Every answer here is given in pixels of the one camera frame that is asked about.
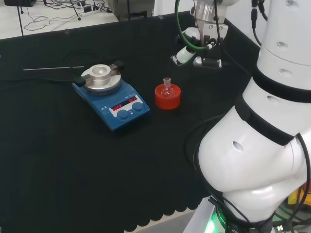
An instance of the metal rod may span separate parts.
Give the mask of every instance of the metal rod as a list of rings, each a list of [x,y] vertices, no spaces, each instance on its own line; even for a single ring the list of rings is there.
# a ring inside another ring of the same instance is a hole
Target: metal rod
[[[20,24],[21,35],[24,36],[23,26],[21,25],[21,19],[20,19],[20,14],[19,14],[19,7],[17,7],[17,11],[18,11],[18,18],[19,18],[19,24]]]
[[[27,71],[27,70],[41,70],[41,69],[70,69],[70,68],[83,68],[83,67],[54,67],[54,68],[38,68],[38,69],[24,69],[23,71]]]
[[[74,9],[76,15],[78,16],[78,20],[81,20],[81,18],[79,17],[79,15],[78,15],[78,13],[77,13],[77,11],[76,11],[76,8],[74,8],[74,6],[73,6],[72,1],[71,1],[71,0],[69,0],[69,1],[70,1],[70,3],[72,4],[72,7],[73,7],[73,9]]]

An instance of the white floor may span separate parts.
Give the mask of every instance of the white floor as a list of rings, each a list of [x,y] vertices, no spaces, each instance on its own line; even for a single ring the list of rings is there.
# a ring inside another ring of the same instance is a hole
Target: white floor
[[[103,2],[102,0],[95,0],[96,4]],[[93,0],[86,0],[87,4],[94,4]],[[33,20],[28,16],[27,8],[22,8],[24,14],[21,15],[21,21],[23,27],[25,27],[28,23]],[[63,8],[63,9],[52,9],[44,5],[43,2],[36,2],[32,7],[28,7],[29,15],[32,16],[33,19],[38,16],[46,16],[49,18],[62,17],[70,19],[61,19],[56,18],[51,25],[46,24],[49,23],[48,20],[44,20],[41,22],[32,23],[27,26],[27,29],[35,30],[44,27],[43,29],[39,29],[36,31],[29,31],[23,28],[24,35],[30,35],[35,33],[45,33],[50,31],[59,31],[64,29],[71,28],[80,28],[91,25],[98,25],[104,23],[118,22],[118,19],[114,16],[113,13],[106,13],[104,11],[98,12],[93,15],[89,15],[86,17],[81,17],[81,20],[78,21],[77,16],[75,15],[75,11],[72,8]],[[3,0],[0,0],[0,39],[11,38],[21,36],[20,24],[18,19],[17,8],[12,6],[6,6]]]

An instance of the robotic arm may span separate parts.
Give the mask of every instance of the robotic arm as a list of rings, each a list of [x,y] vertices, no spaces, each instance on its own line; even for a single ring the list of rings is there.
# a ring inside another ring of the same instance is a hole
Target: robotic arm
[[[237,3],[239,0],[217,0],[217,13],[219,22],[219,32],[222,39],[225,38],[228,26],[224,24],[225,13],[229,6]],[[216,45],[218,39],[214,0],[198,0],[196,7],[193,7],[191,14],[196,18],[196,26],[187,28],[183,31],[183,35],[193,45],[202,46],[206,51],[210,50]],[[185,46],[176,56],[172,56],[172,61],[180,66],[187,63],[193,56],[195,51]],[[196,57],[193,64],[196,67],[222,67],[222,61],[212,61],[211,59]]]
[[[212,2],[199,0],[196,7],[202,46],[217,39]],[[226,8],[237,1],[218,2],[224,37]],[[198,150],[197,169],[234,204],[236,209],[225,202],[244,222],[245,217],[251,223],[271,219],[282,201],[310,176],[310,9],[310,0],[271,1],[258,69],[235,106],[207,133]],[[186,228],[184,233],[206,230],[197,227],[196,231]],[[274,229],[270,226],[263,232]]]

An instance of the black fabric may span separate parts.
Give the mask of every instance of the black fabric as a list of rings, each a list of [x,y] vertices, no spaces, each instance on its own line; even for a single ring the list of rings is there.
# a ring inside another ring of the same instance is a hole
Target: black fabric
[[[293,140],[294,136],[271,125],[268,121],[261,118],[255,111],[253,111],[247,105],[242,95],[236,99],[234,106],[242,120],[271,141],[281,146],[285,146]]]
[[[253,74],[255,83],[266,92],[285,100],[311,103],[311,91],[278,83],[265,76],[258,68]]]
[[[183,29],[194,25],[189,12],[180,22]],[[182,155],[183,138],[194,124],[228,111],[250,77],[233,65],[172,65],[169,57],[183,47],[177,35],[170,15],[0,41],[3,232],[122,233],[195,209],[208,195]],[[225,42],[233,57],[254,67],[259,50],[233,27]],[[83,69],[22,72],[116,60],[151,110],[115,133],[71,82],[49,80],[73,81]],[[155,106],[155,87],[167,76],[182,90],[174,111]]]

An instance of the robot end effector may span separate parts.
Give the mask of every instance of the robot end effector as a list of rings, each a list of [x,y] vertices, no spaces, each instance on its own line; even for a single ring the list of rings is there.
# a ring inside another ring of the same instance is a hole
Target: robot end effector
[[[226,9],[239,0],[216,1],[218,4],[219,33],[221,39],[224,39],[228,31],[228,26],[224,24]],[[193,45],[203,46],[205,51],[208,52],[216,45],[218,39],[214,0],[198,0],[196,7],[193,7],[190,13],[196,18],[197,27],[187,28],[183,31],[183,35]],[[187,63],[194,55],[195,51],[189,46],[185,46],[176,56],[172,56],[171,59],[176,65],[180,66]],[[201,57],[195,58],[193,64],[196,67],[222,67],[221,60]]]

